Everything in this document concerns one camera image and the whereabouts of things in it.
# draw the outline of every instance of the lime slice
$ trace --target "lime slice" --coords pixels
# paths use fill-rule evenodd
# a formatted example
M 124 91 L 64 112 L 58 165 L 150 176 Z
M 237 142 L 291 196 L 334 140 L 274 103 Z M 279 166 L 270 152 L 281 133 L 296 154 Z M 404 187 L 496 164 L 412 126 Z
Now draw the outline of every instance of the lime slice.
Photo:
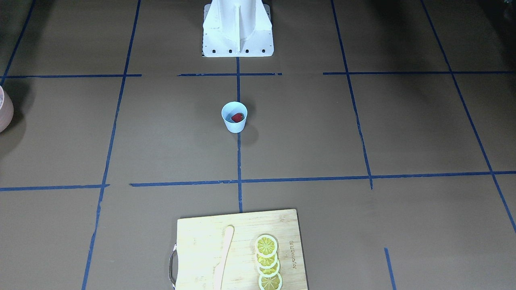
M 276 262 L 278 261 L 278 254 L 274 254 L 274 256 L 268 258 L 264 258 L 257 254 L 256 259 L 258 260 L 260 267 L 264 269 L 270 269 L 274 267 L 274 264 L 276 264 Z
M 265 278 L 270 278 L 272 276 L 276 276 L 276 274 L 280 271 L 280 260 L 278 260 L 275 264 L 272 265 L 269 269 L 264 269 L 258 265 L 258 273 L 260 276 Z
M 264 258 L 274 256 L 278 250 L 278 242 L 271 235 L 261 235 L 254 243 L 256 253 Z
M 280 290 L 283 280 L 281 275 L 278 273 L 272 277 L 264 277 L 260 275 L 258 278 L 258 286 L 261 290 Z

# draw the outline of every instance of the white plastic mount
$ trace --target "white plastic mount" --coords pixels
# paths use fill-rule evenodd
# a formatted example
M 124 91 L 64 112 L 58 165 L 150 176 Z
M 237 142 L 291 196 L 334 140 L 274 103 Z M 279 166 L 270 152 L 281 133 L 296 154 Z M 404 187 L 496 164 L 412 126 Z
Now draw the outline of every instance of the white plastic mount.
M 213 0 L 204 6 L 205 57 L 271 56 L 270 7 L 262 0 Z

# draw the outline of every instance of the gray floor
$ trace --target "gray floor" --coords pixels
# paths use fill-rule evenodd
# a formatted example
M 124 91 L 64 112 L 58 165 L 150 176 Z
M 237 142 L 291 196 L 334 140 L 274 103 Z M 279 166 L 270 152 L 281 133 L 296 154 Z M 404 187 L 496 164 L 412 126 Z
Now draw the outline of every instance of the gray floor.
M 310 289 L 515 288 L 515 58 L 477 2 L 274 0 L 241 59 L 200 57 L 207 2 L 1 2 L 0 289 L 170 289 L 177 219 L 280 208 Z

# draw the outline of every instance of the knife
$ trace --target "knife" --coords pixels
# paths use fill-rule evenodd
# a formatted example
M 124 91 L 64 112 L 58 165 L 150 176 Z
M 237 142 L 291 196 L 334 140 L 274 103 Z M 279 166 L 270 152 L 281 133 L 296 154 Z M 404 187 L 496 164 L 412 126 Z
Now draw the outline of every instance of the knife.
M 229 225 L 224 230 L 224 242 L 222 245 L 222 258 L 220 263 L 215 266 L 215 271 L 213 275 L 213 290 L 220 290 L 222 288 L 222 277 L 224 275 L 225 262 L 228 258 L 229 246 L 231 241 L 233 240 L 233 233 L 235 229 L 233 226 Z

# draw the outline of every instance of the lemon slice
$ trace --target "lemon slice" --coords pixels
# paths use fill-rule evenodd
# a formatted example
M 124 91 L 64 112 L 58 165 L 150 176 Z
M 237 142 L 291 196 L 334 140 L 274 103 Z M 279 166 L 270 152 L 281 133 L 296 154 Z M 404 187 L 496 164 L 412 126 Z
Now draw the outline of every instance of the lemon slice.
M 254 243 L 256 253 L 264 258 L 274 256 L 278 250 L 278 242 L 271 235 L 261 235 Z
M 283 279 L 281 279 L 281 275 L 279 273 L 272 277 L 264 277 L 260 275 L 260 278 L 258 278 L 258 286 L 260 286 L 261 290 L 280 290 L 282 284 Z
M 274 264 L 278 261 L 278 254 L 274 254 L 272 257 L 264 258 L 260 255 L 256 255 L 256 259 L 263 269 L 270 269 L 274 267 Z
M 280 271 L 280 260 L 278 260 L 275 264 L 272 265 L 269 269 L 264 269 L 258 265 L 258 273 L 260 276 L 265 278 L 270 278 L 272 276 L 276 276 L 276 274 Z

